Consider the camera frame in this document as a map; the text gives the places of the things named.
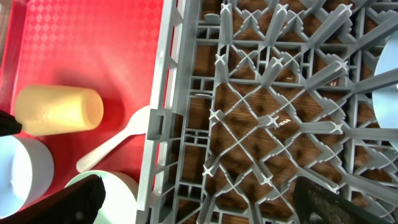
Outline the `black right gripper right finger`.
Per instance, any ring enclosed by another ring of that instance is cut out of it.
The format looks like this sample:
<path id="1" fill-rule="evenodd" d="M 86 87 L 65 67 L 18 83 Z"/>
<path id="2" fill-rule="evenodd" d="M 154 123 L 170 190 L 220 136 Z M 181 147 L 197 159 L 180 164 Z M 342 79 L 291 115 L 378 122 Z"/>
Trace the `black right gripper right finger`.
<path id="1" fill-rule="evenodd" d="M 293 201 L 301 224 L 388 224 L 306 177 L 297 179 Z"/>

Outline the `yellow plastic cup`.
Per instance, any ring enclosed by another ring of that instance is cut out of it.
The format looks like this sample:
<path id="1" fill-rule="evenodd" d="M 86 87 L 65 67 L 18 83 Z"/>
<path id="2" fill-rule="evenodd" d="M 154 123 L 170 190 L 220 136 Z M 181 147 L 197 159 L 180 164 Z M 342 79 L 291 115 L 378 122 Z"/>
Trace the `yellow plastic cup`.
<path id="1" fill-rule="evenodd" d="M 14 114 L 25 133 L 48 136 L 95 129 L 104 106 L 100 95 L 89 88 L 29 85 L 19 92 Z"/>

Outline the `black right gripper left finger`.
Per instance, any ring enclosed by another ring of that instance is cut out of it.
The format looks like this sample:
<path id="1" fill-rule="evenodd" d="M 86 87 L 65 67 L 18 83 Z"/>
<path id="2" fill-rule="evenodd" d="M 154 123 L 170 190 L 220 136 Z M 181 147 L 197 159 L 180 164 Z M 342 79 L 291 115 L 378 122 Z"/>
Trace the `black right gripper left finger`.
<path id="1" fill-rule="evenodd" d="M 89 176 L 9 216 L 1 224 L 92 224 L 104 204 L 100 176 Z"/>

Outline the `green bowl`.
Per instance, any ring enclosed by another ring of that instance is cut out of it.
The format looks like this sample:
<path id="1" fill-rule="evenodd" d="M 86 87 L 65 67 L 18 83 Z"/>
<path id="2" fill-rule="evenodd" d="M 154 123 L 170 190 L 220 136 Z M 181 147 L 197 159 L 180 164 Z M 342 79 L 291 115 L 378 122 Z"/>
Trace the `green bowl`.
<path id="1" fill-rule="evenodd" d="M 106 196 L 94 224 L 133 224 L 136 222 L 138 183 L 121 172 L 89 170 L 72 178 L 65 187 L 89 176 L 102 178 Z"/>

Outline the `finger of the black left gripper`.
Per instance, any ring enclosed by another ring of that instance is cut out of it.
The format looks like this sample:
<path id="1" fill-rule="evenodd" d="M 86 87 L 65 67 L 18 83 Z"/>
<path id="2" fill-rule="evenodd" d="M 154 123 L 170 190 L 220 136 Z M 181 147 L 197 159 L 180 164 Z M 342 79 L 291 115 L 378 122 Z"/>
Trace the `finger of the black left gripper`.
<path id="1" fill-rule="evenodd" d="M 19 134 L 22 131 L 21 123 L 17 122 L 15 117 L 9 113 L 1 110 L 0 114 L 0 135 L 9 136 L 13 134 Z"/>

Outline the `light blue bowl with rice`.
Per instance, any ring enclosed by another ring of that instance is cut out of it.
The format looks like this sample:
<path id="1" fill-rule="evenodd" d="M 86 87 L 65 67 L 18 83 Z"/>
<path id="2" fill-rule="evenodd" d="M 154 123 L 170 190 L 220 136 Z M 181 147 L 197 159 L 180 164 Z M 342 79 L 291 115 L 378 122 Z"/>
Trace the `light blue bowl with rice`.
<path id="1" fill-rule="evenodd" d="M 18 212 L 50 187 L 54 162 L 40 141 L 17 136 L 1 138 L 1 218 Z"/>

